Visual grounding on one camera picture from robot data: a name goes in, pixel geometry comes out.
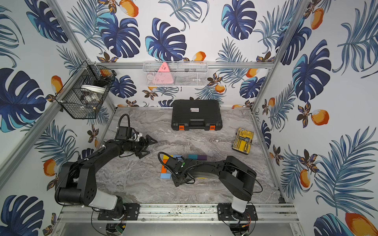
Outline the black plastic tool case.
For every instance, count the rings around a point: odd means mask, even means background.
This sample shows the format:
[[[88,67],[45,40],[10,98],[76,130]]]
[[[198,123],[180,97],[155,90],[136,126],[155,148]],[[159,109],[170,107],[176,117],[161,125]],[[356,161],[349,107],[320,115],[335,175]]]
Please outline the black plastic tool case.
[[[217,100],[179,99],[172,103],[172,108],[171,128],[175,131],[218,131],[223,128]]]

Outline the aluminium front rail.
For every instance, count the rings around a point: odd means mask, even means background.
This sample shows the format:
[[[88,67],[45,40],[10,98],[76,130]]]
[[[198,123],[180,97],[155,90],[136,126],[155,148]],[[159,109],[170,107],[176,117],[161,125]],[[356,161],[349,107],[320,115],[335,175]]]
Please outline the aluminium front rail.
[[[293,204],[249,204],[244,220],[231,216],[228,204],[140,204],[129,206],[129,215],[114,220],[98,216],[90,207],[67,206],[58,220],[67,223],[299,223]]]

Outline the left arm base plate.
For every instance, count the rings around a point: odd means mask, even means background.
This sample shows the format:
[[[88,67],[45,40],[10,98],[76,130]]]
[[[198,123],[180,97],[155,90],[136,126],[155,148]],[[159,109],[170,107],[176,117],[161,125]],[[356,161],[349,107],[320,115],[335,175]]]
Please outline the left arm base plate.
[[[100,210],[97,220],[99,221],[137,221],[139,217],[140,204],[124,203],[121,208],[114,210]]]

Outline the purple block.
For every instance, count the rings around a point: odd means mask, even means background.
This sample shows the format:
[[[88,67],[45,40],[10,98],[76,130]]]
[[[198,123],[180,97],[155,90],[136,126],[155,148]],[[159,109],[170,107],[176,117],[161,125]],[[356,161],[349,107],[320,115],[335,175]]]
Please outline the purple block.
[[[207,155],[198,155],[197,156],[197,160],[204,160],[204,161],[206,161],[207,160]]]

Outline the orange block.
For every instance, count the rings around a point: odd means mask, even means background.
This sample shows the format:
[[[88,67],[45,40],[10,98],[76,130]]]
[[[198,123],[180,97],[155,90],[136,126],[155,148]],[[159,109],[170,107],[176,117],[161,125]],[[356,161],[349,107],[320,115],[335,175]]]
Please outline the orange block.
[[[167,169],[164,166],[162,166],[162,168],[161,168],[161,173],[162,174],[166,174],[167,173]]]

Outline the white coil in basket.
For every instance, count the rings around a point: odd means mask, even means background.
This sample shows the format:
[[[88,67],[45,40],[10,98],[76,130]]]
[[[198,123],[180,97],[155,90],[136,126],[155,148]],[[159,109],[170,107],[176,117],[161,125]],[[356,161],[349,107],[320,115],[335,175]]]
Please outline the white coil in basket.
[[[81,89],[88,90],[90,92],[95,92],[99,94],[104,94],[106,91],[106,88],[98,87],[98,86],[93,86],[93,85],[82,85]]]

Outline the pink triangle object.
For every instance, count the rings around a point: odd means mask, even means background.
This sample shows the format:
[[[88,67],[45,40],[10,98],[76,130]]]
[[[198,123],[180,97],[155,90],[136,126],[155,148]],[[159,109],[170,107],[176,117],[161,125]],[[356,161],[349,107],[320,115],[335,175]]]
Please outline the pink triangle object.
[[[174,79],[167,62],[162,63],[158,71],[153,74],[152,81],[156,85],[170,85],[174,83]]]

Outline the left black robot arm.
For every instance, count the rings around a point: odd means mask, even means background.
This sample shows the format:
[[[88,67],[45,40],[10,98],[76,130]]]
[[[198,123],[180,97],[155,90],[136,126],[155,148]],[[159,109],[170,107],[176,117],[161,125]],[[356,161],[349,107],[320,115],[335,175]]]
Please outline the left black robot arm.
[[[124,152],[130,152],[141,159],[150,154],[147,148],[156,143],[157,140],[149,135],[141,137],[139,141],[112,139],[88,157],[64,163],[59,172],[55,201],[58,204],[80,205],[121,213],[122,200],[98,190],[96,173],[112,159],[121,157]]]

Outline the yellow screwdriver bit set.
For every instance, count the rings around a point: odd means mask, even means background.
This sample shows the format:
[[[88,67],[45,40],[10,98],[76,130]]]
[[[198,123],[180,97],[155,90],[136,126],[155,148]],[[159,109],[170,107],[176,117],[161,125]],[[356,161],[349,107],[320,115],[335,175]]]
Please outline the yellow screwdriver bit set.
[[[237,132],[235,134],[236,137],[232,144],[232,149],[234,151],[248,155],[251,150],[254,133],[240,127],[237,129]]]

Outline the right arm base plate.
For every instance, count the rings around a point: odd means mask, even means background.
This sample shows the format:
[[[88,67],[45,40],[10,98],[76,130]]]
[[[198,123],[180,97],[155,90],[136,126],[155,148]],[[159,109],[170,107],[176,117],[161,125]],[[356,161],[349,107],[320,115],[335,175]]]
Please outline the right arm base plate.
[[[254,205],[247,205],[243,213],[234,210],[231,203],[217,205],[217,215],[220,221],[257,221],[258,215]]]

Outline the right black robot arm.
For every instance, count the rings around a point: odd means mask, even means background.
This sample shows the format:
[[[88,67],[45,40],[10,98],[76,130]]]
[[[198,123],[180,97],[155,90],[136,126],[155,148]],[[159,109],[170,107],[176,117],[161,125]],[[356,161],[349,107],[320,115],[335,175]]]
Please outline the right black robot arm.
[[[244,213],[252,199],[257,173],[234,156],[216,162],[169,156],[162,164],[171,173],[176,187],[198,178],[218,179],[233,196],[233,212]]]

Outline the clear mesh wall shelf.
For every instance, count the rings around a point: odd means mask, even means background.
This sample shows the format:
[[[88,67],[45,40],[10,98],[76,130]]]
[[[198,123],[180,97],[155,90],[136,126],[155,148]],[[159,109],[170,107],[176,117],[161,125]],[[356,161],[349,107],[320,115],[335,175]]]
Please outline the clear mesh wall shelf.
[[[158,71],[164,62],[150,61],[144,62],[143,72],[146,75],[147,86],[149,87],[200,87],[207,84],[208,63],[207,62],[167,62],[174,79],[170,85],[156,85],[153,83],[153,74]]]

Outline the teal block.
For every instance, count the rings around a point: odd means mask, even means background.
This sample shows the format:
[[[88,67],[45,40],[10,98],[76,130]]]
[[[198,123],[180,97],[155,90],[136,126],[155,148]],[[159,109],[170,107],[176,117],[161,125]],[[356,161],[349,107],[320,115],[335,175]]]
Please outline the teal block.
[[[189,154],[189,155],[188,155],[188,158],[189,158],[189,159],[198,160],[198,155],[196,155],[196,154]]]

